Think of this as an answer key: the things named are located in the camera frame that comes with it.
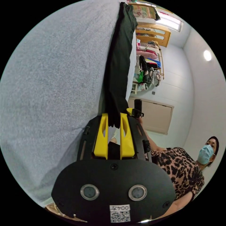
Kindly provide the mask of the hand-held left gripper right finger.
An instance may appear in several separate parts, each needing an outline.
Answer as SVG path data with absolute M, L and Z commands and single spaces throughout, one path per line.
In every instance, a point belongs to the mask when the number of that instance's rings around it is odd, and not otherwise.
M 120 159 L 122 160 L 134 157 L 135 150 L 127 114 L 121 113 L 120 119 Z

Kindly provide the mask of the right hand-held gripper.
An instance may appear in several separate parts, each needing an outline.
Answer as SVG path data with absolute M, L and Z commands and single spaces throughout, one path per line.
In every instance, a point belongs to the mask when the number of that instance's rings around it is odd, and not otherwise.
M 126 111 L 128 115 L 133 116 L 136 119 L 144 116 L 144 113 L 134 108 L 127 108 Z

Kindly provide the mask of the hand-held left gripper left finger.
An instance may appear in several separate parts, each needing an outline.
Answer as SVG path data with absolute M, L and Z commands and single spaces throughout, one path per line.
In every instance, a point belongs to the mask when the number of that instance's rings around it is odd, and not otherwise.
M 108 159 L 108 114 L 103 113 L 97 133 L 97 139 L 94 148 L 95 157 Z

